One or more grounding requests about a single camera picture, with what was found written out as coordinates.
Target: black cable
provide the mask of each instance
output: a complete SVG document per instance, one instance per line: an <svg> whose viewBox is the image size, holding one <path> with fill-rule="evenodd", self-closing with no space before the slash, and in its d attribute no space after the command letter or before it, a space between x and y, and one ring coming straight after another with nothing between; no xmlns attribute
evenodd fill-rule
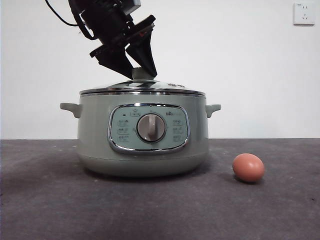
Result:
<svg viewBox="0 0 320 240"><path fill-rule="evenodd" d="M91 36L90 32L88 31L88 29L86 28L86 25L84 24L84 22L82 21L78 11L76 10L75 6L74 6L74 1L73 0L68 0L70 8L71 8L71 12L73 14L74 20L75 22L78 24L78 27L80 28L81 32L83 33L83 35L90 40L96 40L98 38L98 36L94 35Z"/></svg>
<svg viewBox="0 0 320 240"><path fill-rule="evenodd" d="M72 23L69 23L67 21L65 21L62 17L60 17L60 15L53 9L53 7L50 5L50 3L48 2L48 0L45 0L46 4L48 5L48 7L51 9L51 11L65 24L67 24L68 26L71 26L71 27L78 27L79 25L78 24L72 24Z"/></svg>

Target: egg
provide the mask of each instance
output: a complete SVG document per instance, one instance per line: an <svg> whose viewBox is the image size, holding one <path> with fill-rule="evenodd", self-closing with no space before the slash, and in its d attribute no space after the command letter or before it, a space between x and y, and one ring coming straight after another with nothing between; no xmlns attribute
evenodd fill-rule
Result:
<svg viewBox="0 0 320 240"><path fill-rule="evenodd" d="M250 153L236 156L232 169L239 179L248 183L259 181L265 173L264 163L259 157Z"/></svg>

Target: wall outlet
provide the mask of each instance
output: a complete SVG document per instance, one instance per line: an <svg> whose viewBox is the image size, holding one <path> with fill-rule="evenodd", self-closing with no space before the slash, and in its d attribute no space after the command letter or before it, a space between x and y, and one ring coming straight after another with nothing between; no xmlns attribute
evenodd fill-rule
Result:
<svg viewBox="0 0 320 240"><path fill-rule="evenodd" d="M316 5L313 1L295 2L293 12L294 25L314 25L316 23Z"/></svg>

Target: stainless steel lid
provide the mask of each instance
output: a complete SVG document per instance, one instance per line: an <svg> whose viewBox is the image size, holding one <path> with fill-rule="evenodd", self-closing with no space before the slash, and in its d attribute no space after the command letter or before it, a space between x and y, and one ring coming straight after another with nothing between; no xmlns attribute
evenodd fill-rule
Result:
<svg viewBox="0 0 320 240"><path fill-rule="evenodd" d="M133 80L116 83L110 86L101 86L83 90L80 92L80 95L116 92L156 92L193 94L202 96L206 95L204 92L191 90L180 84L156 81L153 77L148 75L141 67L134 68L132 71L132 76Z"/></svg>

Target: chrome trim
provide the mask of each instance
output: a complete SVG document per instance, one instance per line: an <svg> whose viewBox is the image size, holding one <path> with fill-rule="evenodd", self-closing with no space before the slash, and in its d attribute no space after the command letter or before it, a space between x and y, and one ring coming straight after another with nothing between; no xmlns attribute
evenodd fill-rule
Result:
<svg viewBox="0 0 320 240"><path fill-rule="evenodd" d="M198 95L192 93L180 93L180 92L155 92L155 91L113 91L113 92L97 92L97 93L84 93L80 95L80 98L87 96L102 96L102 95L171 95L171 96L186 96L186 97L206 97L205 95Z"/></svg>
<svg viewBox="0 0 320 240"><path fill-rule="evenodd" d="M201 91L187 90L187 89L174 89L174 88L148 88L148 87L108 87L108 88L93 88L80 91L83 94L100 94L100 93L127 93L127 92L158 92L158 93L181 93L181 94L194 94L205 96L206 94Z"/></svg>
<svg viewBox="0 0 320 240"><path fill-rule="evenodd" d="M184 115L185 115L186 126L187 126L187 131L188 131L185 141L182 144L180 144L179 146L175 146L175 147L171 147L171 148L165 148L165 149L152 149L152 150L150 150L150 149L133 149L133 148L126 148L126 147L117 145L113 141L113 139L111 138L111 127L112 127L112 120L113 120L113 117L114 117L114 113L119 108L134 107L134 106L139 106L139 107L161 106L161 107L171 107L171 108L181 109L183 111ZM178 106L178 105L164 104L164 103L139 103L139 102L137 102L137 103L132 103L132 104L118 105L111 111L111 114L110 114L109 124L108 124L108 132L107 132L107 139L108 139L108 142L109 142L111 148L113 150L115 150L116 152L121 153L121 154L157 155L157 154L175 153L175 152L181 150L189 142L189 138L190 138L190 124L189 124L188 114L187 114L187 111L183 107Z"/></svg>

